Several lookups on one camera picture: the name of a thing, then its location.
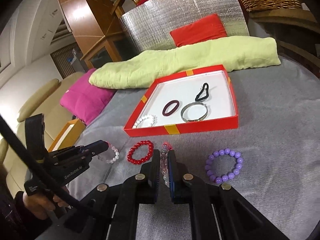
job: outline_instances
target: white beaded bracelet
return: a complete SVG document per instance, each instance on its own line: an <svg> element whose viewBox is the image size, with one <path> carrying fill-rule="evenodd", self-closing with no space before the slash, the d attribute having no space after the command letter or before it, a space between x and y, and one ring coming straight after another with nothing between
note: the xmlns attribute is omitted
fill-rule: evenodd
<svg viewBox="0 0 320 240"><path fill-rule="evenodd" d="M144 121L144 120L147 120L147 119L150 119L151 120L151 123L148 125L148 127L152 127L154 124L155 124L155 117L151 114L148 114L148 115L144 115L142 117L140 117L135 123L134 123L134 126L132 126L132 129L136 129L138 127L138 125Z"/></svg>
<svg viewBox="0 0 320 240"><path fill-rule="evenodd" d="M107 160L107 163L114 163L116 160L119 159L119 152L118 152L118 149L116 147L114 147L111 143L107 142L108 145L109 145L109 148L111 148L115 153L116 153L116 156L112 158L112 160Z"/></svg>

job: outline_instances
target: purple beaded bracelet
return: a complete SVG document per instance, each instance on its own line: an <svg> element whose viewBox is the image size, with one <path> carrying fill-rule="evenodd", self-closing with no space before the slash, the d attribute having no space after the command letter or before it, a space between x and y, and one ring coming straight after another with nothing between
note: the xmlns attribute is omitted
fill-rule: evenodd
<svg viewBox="0 0 320 240"><path fill-rule="evenodd" d="M231 157L236 158L236 165L235 168L233 169L232 172L229 172L227 175L222 175L221 177L216 177L213 174L213 171L211 170L211 165L212 165L212 161L222 155L230 155ZM235 177L235 175L239 174L240 169L242 168L242 163L243 163L243 158L241 157L241 153L240 152L236 152L234 150L230 150L229 148L224 149L224 150L219 150L219 151L215 151L214 153L210 154L208 156L208 159L205 161L205 167L204 169L207 172L207 175L209 177L209 180L211 182L216 182L217 184L220 184L222 182L227 181L228 179L233 179Z"/></svg>

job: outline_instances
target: silver rivet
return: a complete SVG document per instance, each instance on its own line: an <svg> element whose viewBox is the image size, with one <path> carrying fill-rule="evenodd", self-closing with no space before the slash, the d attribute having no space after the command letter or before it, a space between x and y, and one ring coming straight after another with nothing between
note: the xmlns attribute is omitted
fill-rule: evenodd
<svg viewBox="0 0 320 240"><path fill-rule="evenodd" d="M185 180L192 180L192 179L193 179L193 175L190 174L190 173L187 173L187 174L184 174L184 175L183 175L183 178L184 178Z"/></svg>
<svg viewBox="0 0 320 240"><path fill-rule="evenodd" d="M143 180L146 176L144 174L142 174L142 173L139 173L134 177L136 178L136 180Z"/></svg>
<svg viewBox="0 0 320 240"><path fill-rule="evenodd" d="M97 186L98 191L105 191L108 188L106 184L100 184Z"/></svg>
<svg viewBox="0 0 320 240"><path fill-rule="evenodd" d="M224 183L222 183L221 188L223 190L230 190L231 189L231 185L226 183L226 182L224 182Z"/></svg>

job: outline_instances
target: red beaded bracelet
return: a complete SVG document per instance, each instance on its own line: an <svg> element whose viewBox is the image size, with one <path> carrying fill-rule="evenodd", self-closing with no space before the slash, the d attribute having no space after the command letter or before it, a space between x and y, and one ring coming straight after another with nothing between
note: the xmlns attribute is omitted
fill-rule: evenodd
<svg viewBox="0 0 320 240"><path fill-rule="evenodd" d="M140 160L133 159L132 155L133 155L134 151L136 149L138 149L141 145L148 145L149 146L148 154L145 157L141 158ZM140 165L140 164L150 160L150 158L152 157L152 154L153 154L153 143L150 141L140 141L140 142L136 143L135 146L133 146L130 149L130 151L128 152L128 155L127 155L127 159L129 162L131 162L133 164Z"/></svg>

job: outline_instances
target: human hand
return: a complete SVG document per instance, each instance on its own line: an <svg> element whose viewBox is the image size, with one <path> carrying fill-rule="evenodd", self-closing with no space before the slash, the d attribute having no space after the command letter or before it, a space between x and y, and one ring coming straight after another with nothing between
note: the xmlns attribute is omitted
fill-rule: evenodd
<svg viewBox="0 0 320 240"><path fill-rule="evenodd" d="M62 187L66 192L69 190L66 186ZM27 193L23 193L22 197L24 206L35 215L36 218L45 220L48 218L46 211L54 211L55 205L43 194L37 193L32 196L28 196ZM53 196L53 201L58 204L59 207L68 207L69 205L62 201L57 195Z"/></svg>

